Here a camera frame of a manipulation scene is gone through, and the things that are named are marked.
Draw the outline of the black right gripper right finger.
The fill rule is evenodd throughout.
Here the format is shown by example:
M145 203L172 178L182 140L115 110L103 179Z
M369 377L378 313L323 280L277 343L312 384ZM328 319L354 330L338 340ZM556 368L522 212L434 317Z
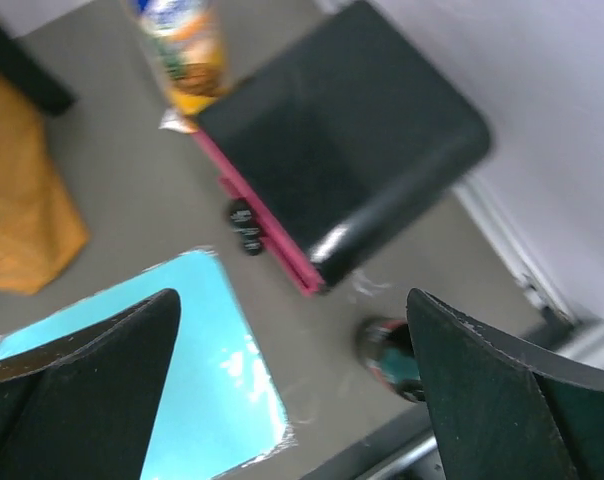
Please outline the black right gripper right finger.
M449 479L604 479L604 370L413 289L407 320Z

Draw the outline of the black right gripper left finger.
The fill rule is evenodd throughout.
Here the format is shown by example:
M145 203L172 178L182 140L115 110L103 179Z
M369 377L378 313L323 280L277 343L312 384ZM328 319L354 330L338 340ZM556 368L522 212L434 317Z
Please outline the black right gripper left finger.
M137 479L181 316L164 289L0 360L0 479Z

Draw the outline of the glass cola bottle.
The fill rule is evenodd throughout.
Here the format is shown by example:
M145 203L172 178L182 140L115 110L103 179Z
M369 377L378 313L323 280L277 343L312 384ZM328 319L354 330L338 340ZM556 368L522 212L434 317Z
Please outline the glass cola bottle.
M405 319L366 318L354 335L354 350L377 381L411 403L423 403L425 395Z

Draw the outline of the orange canvas bag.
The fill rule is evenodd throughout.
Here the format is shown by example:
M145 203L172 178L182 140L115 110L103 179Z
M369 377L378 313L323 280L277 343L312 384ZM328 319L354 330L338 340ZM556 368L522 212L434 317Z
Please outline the orange canvas bag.
M74 102L0 25L0 291L37 293L89 240L45 132Z

